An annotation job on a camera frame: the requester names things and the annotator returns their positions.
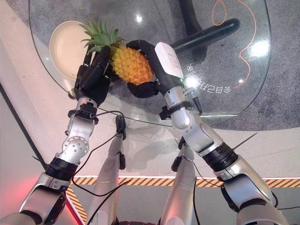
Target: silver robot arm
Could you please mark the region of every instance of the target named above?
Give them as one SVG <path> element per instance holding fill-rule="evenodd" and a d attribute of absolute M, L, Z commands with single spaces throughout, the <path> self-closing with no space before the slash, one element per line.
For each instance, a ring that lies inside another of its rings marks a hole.
<path fill-rule="evenodd" d="M 165 94 L 168 108 L 185 100 L 183 88 L 174 87 Z M 237 224 L 252 222 L 288 225 L 282 213 L 275 208 L 276 199 L 269 186 L 240 155 L 237 155 L 208 125 L 196 123 L 185 107 L 171 114 L 175 132 L 213 169 L 224 182 L 222 194 L 230 207 L 238 213 Z"/>
<path fill-rule="evenodd" d="M 78 100 L 76 110 L 90 104 L 97 110 L 97 104 L 86 97 Z M 26 196 L 19 213 L 4 217 L 0 224 L 35 225 L 54 224 L 62 212 L 65 191 L 80 163 L 80 159 L 89 149 L 89 136 L 92 134 L 95 120 L 73 114 L 68 126 L 68 137 L 62 145 L 62 151 L 55 155 L 47 170 L 39 176 L 37 182 Z"/>
<path fill-rule="evenodd" d="M 196 122 L 187 109 L 189 102 L 184 94 L 181 82 L 183 73 L 175 51 L 165 43 L 158 43 L 154 47 L 142 40 L 133 41 L 128 46 L 141 49 L 155 73 L 157 83 L 154 87 L 165 97 L 167 103 L 160 113 L 161 119 L 171 118 L 174 131 L 183 137 L 186 144 L 201 156 L 213 169 L 217 178 L 224 182 L 222 194 L 229 206 L 238 213 L 237 224 L 257 222 L 287 225 L 287 220 L 275 207 L 277 203 L 273 193 L 259 174 L 242 156 L 237 155 L 224 143 L 211 127 L 202 121 Z M 200 104 L 197 105 L 195 100 L 194 102 L 200 111 Z M 183 181 L 181 184 L 183 189 L 187 183 Z M 172 211 L 176 211 L 175 207 L 169 204 L 173 202 L 170 200 L 172 197 L 176 198 L 172 191 L 164 208 L 161 224 L 177 224 L 179 221 L 180 224 L 190 224 L 190 220 L 184 219 L 185 215 L 189 214 L 187 210 L 185 213 L 172 214 Z"/>
<path fill-rule="evenodd" d="M 97 107 L 105 100 L 110 81 L 104 75 L 110 48 L 105 46 L 95 55 L 90 65 L 91 55 L 87 55 L 79 67 L 75 83 L 77 107 L 69 111 L 67 138 L 62 151 L 55 154 L 45 172 L 25 198 L 19 213 L 1 219 L 1 225 L 51 225 L 62 212 L 66 194 L 80 159 L 89 150 L 91 136 L 98 119 Z"/>

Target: yellow and black striped tape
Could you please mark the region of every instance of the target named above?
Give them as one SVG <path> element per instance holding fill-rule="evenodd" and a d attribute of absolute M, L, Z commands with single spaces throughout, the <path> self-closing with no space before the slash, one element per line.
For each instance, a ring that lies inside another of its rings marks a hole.
<path fill-rule="evenodd" d="M 94 185 L 96 183 L 97 177 L 74 177 L 74 181 L 80 185 Z M 172 186 L 174 183 L 174 177 L 119 177 L 119 184 L 122 184 L 128 180 L 131 180 L 126 185 L 132 186 Z M 264 179 L 264 181 L 269 185 L 270 188 L 299 188 L 300 179 L 290 178 L 290 179 Z M 197 179 L 196 185 L 200 188 L 217 188 L 222 184 L 221 181 L 217 179 Z M 87 214 L 77 199 L 73 189 L 71 187 L 67 190 L 67 195 L 70 198 L 74 208 L 77 210 L 78 214 L 81 216 L 82 220 L 86 222 Z"/>
<path fill-rule="evenodd" d="M 69 197 L 69 199 L 71 200 L 71 203 L 72 203 L 74 209 L 80 215 L 81 219 L 86 223 L 88 215 L 86 214 L 83 206 L 80 204 L 80 202 L 79 202 L 77 196 L 75 195 L 73 189 L 71 188 L 71 186 L 68 187 L 66 193 L 67 193 L 67 196 Z"/>

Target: pineapple leaves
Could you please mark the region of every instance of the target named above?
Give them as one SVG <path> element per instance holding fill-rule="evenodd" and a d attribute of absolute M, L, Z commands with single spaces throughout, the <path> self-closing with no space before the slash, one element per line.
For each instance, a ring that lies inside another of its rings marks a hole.
<path fill-rule="evenodd" d="M 107 33 L 102 32 L 100 38 L 102 40 L 103 45 L 108 45 L 109 46 L 111 44 L 109 36 L 107 35 Z"/>
<path fill-rule="evenodd" d="M 88 35 L 91 35 L 93 33 L 92 28 L 89 25 L 86 24 L 80 24 L 80 26 L 82 26 L 84 29 L 86 29 L 85 33 Z"/>
<path fill-rule="evenodd" d="M 95 21 L 92 18 L 89 18 L 89 21 L 90 21 L 90 27 L 92 29 L 92 34 L 98 33 L 98 29 L 97 29 L 97 26 L 95 24 Z"/>
<path fill-rule="evenodd" d="M 96 23 L 92 18 L 89 18 L 88 24 L 80 25 L 85 29 L 84 33 L 91 37 L 91 39 L 82 40 L 87 41 L 84 47 L 94 45 L 94 47 L 89 50 L 88 54 L 100 51 L 104 45 L 118 48 L 120 42 L 124 40 L 123 38 L 118 37 L 118 29 L 112 28 L 111 32 L 107 32 L 105 20 L 99 19 Z"/>
<path fill-rule="evenodd" d="M 101 49 L 102 49 L 102 47 L 103 47 L 103 46 L 99 46 L 99 45 L 92 47 L 92 48 L 89 50 L 88 55 L 91 54 L 91 53 L 93 53 L 93 52 L 100 52 Z"/>
<path fill-rule="evenodd" d="M 106 28 L 106 20 L 103 23 L 102 31 L 107 34 L 107 28 Z"/>
<path fill-rule="evenodd" d="M 110 36 L 111 43 L 115 43 L 117 41 L 117 36 L 118 36 L 118 29 L 114 29 L 111 32 L 111 36 Z"/>
<path fill-rule="evenodd" d="M 88 40 L 88 42 L 85 44 L 84 47 L 89 46 L 89 45 L 98 45 L 99 44 L 98 41 L 93 40 L 93 39 L 86 39 L 86 40 Z"/>
<path fill-rule="evenodd" d="M 100 35 L 101 32 L 102 32 L 102 20 L 99 19 L 99 20 L 98 20 L 98 34 Z"/>

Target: gray carpet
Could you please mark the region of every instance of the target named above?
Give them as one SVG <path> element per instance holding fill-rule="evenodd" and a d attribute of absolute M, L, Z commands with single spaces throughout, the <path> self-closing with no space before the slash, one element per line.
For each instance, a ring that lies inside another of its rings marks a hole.
<path fill-rule="evenodd" d="M 29 25 L 28 17 L 28 2 L 26 0 L 14 1 L 7 0 L 10 6 L 14 11 L 20 16 L 20 18 Z M 67 7 L 60 9 L 60 16 L 57 16 L 55 20 L 51 20 L 48 23 L 40 23 L 39 21 L 45 21 L 47 15 L 49 15 L 52 10 L 55 8 L 55 2 L 57 1 L 32 1 L 30 5 L 32 6 L 31 12 L 34 12 L 35 17 L 38 18 L 35 22 L 35 32 L 39 33 L 39 39 L 44 42 L 45 45 L 48 45 L 49 38 L 53 29 L 63 21 L 66 20 L 79 20 L 84 21 L 86 16 L 84 11 L 88 11 L 91 14 L 105 14 L 105 18 L 108 21 L 113 19 L 110 16 L 115 15 L 116 13 L 123 15 L 124 20 L 118 21 L 118 27 L 126 27 L 127 29 L 121 29 L 123 36 L 127 37 L 138 37 L 138 38 L 147 38 L 147 41 L 155 43 L 157 41 L 165 41 L 170 43 L 172 41 L 181 39 L 185 36 L 184 26 L 182 25 L 181 17 L 178 10 L 178 5 L 176 1 L 167 1 L 168 4 L 162 3 L 160 1 L 147 1 L 147 8 L 144 8 L 144 11 L 153 12 L 152 17 L 145 21 L 144 26 L 142 27 L 142 32 L 137 33 L 137 30 L 134 29 L 136 24 L 126 24 L 127 17 L 130 16 L 130 12 L 125 9 L 128 9 L 128 6 L 124 5 L 125 1 L 110 1 L 103 8 L 102 12 L 93 11 L 93 9 L 98 8 L 96 4 L 99 4 L 98 1 L 86 0 L 86 1 L 64 1 L 64 4 Z M 138 1 L 138 4 L 132 5 L 132 12 L 137 9 L 143 9 L 146 2 Z M 126 4 L 133 4 L 133 1 L 126 1 Z M 200 9 L 200 6 L 197 5 L 198 2 L 194 2 L 195 9 Z M 232 130 L 274 130 L 274 129 L 285 129 L 285 128 L 294 128 L 300 126 L 300 66 L 298 65 L 299 58 L 299 40 L 300 28 L 298 24 L 300 23 L 300 17 L 298 11 L 300 10 L 300 1 L 291 0 L 291 1 L 273 1 L 267 0 L 268 11 L 270 14 L 270 25 L 272 30 L 272 45 L 271 45 L 271 62 L 268 75 L 266 77 L 265 83 L 262 87 L 261 92 L 258 94 L 254 102 L 239 116 L 228 120 L 222 124 L 216 125 L 216 128 L 223 129 L 232 129 Z M 210 12 L 203 12 L 202 14 L 198 13 L 198 20 L 201 20 L 201 17 L 207 18 Z M 164 18 L 165 15 L 168 15 L 167 18 L 172 18 L 172 21 L 162 20 L 161 22 L 157 18 Z M 207 28 L 211 25 L 201 24 L 204 28 Z M 230 48 L 234 43 L 230 41 L 222 40 L 218 45 L 210 47 L 208 51 L 208 59 L 218 57 L 218 52 L 214 51 L 217 48 Z M 229 60 L 231 67 L 236 65 L 241 65 L 240 63 L 235 63 L 233 60 Z M 201 69 L 210 68 L 210 64 L 201 64 Z M 261 81 L 253 80 L 251 83 L 253 86 L 259 86 Z M 119 84 L 118 89 L 112 89 L 111 93 L 116 95 L 122 100 L 133 102 L 138 107 L 147 108 L 149 112 L 158 113 L 160 106 L 163 105 L 164 100 L 161 96 L 150 98 L 147 101 L 134 99 L 130 95 L 126 88 L 123 88 L 123 84 Z M 249 95 L 248 99 L 245 102 L 251 102 L 253 100 L 253 94 Z M 229 98 L 224 100 L 226 102 L 224 105 L 228 106 L 228 102 L 235 107 L 240 105 L 240 107 L 245 108 L 242 104 L 237 102 L 230 101 Z M 217 100 L 219 104 L 208 104 L 211 99 L 209 96 L 202 99 L 205 101 L 204 106 L 206 110 L 214 110 L 216 107 L 219 107 L 222 110 L 222 101 Z M 148 105 L 157 105 L 156 107 L 148 107 Z"/>

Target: round glass tabletop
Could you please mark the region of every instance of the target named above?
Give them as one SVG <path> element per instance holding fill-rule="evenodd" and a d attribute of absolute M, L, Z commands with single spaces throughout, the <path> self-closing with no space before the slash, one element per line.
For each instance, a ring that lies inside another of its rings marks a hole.
<path fill-rule="evenodd" d="M 137 39 L 170 44 L 178 55 L 185 87 L 195 90 L 201 118 L 209 125 L 245 110 L 259 93 L 269 67 L 270 23 L 264 0 L 30 0 L 29 11 L 38 55 L 67 92 L 75 80 L 53 64 L 50 38 L 61 23 L 86 23 L 89 17 L 105 19 L 108 29 L 119 28 L 125 44 Z M 158 115 L 164 105 L 160 94 L 138 99 L 118 80 L 111 83 L 100 107 L 120 110 L 135 120 L 170 125 Z"/>

